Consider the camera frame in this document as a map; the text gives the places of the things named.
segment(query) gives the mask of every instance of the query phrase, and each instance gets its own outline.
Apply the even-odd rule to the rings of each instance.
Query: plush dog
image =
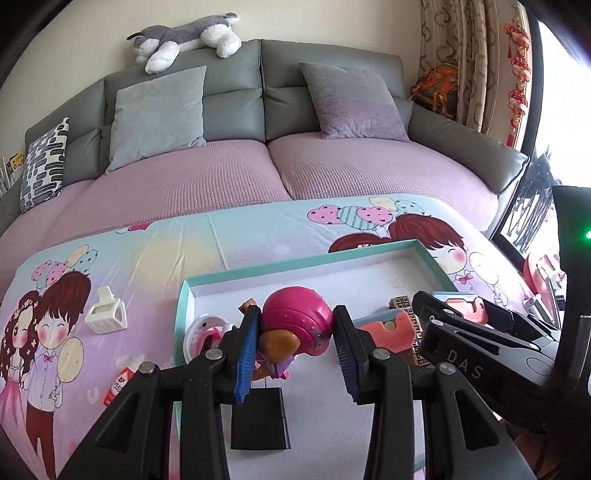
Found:
[[[135,62],[146,62],[146,73],[160,73],[170,67],[182,51],[205,46],[216,49],[220,58],[226,59],[242,46],[232,25],[240,18],[233,13],[210,15],[179,27],[152,25],[127,37],[133,39]]]

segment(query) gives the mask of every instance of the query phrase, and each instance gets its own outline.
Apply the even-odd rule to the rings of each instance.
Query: metal screw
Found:
[[[439,371],[444,375],[453,375],[456,373],[456,367],[449,362],[443,362],[439,364]]]
[[[378,360],[387,360],[390,358],[390,352],[385,348],[376,348],[374,350],[374,358],[377,358]]]
[[[156,365],[154,365],[152,362],[141,362],[139,367],[138,367],[138,371],[141,374],[145,374],[145,375],[149,375],[154,373],[154,370],[156,370]]]
[[[208,360],[220,360],[223,357],[223,352],[219,348],[210,348],[205,352],[205,358]]]

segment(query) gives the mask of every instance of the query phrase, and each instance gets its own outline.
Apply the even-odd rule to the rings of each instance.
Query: blue gripper pad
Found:
[[[248,329],[242,352],[238,358],[238,367],[236,369],[236,387],[234,396],[238,403],[244,401],[244,397],[251,389],[252,372],[255,369],[256,343],[258,341],[258,320],[259,315],[255,315]]]

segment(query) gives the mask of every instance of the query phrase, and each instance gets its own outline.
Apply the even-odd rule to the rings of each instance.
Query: pink helmet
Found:
[[[289,330],[300,339],[295,355],[317,356],[329,347],[332,310],[314,290],[286,287],[273,292],[262,308],[261,329]]]

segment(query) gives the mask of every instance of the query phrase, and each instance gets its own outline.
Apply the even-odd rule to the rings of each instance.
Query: black block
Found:
[[[232,450],[287,450],[290,438],[281,388],[252,388],[232,406]]]

